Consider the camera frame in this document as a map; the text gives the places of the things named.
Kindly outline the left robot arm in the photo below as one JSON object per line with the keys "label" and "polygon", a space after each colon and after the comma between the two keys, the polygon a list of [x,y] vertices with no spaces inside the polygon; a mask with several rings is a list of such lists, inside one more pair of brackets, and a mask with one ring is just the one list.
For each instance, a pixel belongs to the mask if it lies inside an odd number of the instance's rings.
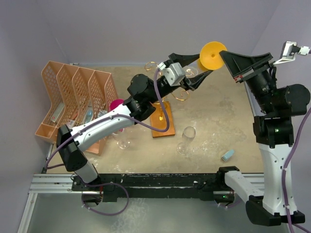
{"label": "left robot arm", "polygon": [[63,125],[58,129],[56,151],[60,154],[67,171],[74,172],[88,190],[99,187],[101,179],[96,168],[85,157],[84,151],[117,130],[140,124],[158,132],[165,128],[155,128],[144,123],[156,110],[155,102],[163,104],[162,98],[178,88],[185,91],[196,90],[202,81],[223,64],[214,65],[199,54],[180,55],[172,53],[167,61],[160,63],[153,78],[144,74],[135,75],[127,88],[129,98],[107,114],[77,127]]}

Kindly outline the pink plastic wine glass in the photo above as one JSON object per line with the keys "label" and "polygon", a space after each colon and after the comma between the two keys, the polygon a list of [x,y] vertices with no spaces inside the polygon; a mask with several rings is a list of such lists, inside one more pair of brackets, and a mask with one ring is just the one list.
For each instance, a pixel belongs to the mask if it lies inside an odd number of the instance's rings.
{"label": "pink plastic wine glass", "polygon": [[114,100],[110,103],[109,105],[109,111],[114,110],[115,108],[117,108],[120,104],[123,104],[124,100],[123,99],[117,99]]}

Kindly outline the yellow plastic wine glass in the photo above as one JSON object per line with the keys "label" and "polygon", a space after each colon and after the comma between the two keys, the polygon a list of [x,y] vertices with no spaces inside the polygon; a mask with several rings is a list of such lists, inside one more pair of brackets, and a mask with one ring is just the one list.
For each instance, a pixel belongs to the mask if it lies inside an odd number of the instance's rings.
{"label": "yellow plastic wine glass", "polygon": [[199,53],[197,65],[202,71],[218,70],[224,65],[220,56],[221,51],[227,51],[224,44],[218,41],[208,42]]}

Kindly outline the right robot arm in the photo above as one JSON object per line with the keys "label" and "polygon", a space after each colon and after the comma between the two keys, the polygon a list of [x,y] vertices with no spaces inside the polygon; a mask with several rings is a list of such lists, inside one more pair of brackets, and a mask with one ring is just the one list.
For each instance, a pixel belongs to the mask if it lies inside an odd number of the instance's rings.
{"label": "right robot arm", "polygon": [[309,90],[301,84],[278,88],[276,66],[269,53],[246,56],[221,51],[220,56],[236,82],[246,83],[262,115],[254,117],[253,132],[264,167],[264,190],[255,188],[236,168],[220,168],[216,184],[231,188],[243,200],[249,220],[256,225],[278,226],[305,222],[293,198],[290,159],[298,141],[292,117],[307,113]]}

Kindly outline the clear champagne flute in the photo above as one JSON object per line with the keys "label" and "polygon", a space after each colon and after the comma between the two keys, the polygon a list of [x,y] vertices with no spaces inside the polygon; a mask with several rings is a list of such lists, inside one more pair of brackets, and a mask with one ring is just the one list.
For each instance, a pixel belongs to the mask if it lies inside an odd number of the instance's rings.
{"label": "clear champagne flute", "polygon": [[190,144],[196,136],[196,129],[188,126],[183,130],[182,141],[177,145],[177,152],[181,155],[187,155],[190,150]]}

